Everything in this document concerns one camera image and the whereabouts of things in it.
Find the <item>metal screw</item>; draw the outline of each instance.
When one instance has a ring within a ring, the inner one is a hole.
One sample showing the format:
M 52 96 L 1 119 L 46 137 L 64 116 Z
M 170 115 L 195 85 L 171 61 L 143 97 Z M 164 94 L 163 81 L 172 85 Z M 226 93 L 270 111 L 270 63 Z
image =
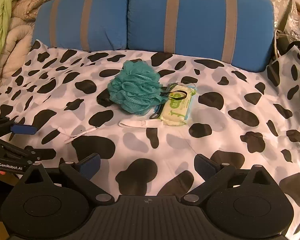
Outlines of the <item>metal screw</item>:
M 107 202 L 111 199 L 111 196 L 109 194 L 99 194 L 96 196 L 96 200 L 100 202 Z
M 195 194 L 188 194 L 188 195 L 185 195 L 183 197 L 183 199 L 188 202 L 197 202 L 199 200 L 199 196 L 197 196 Z

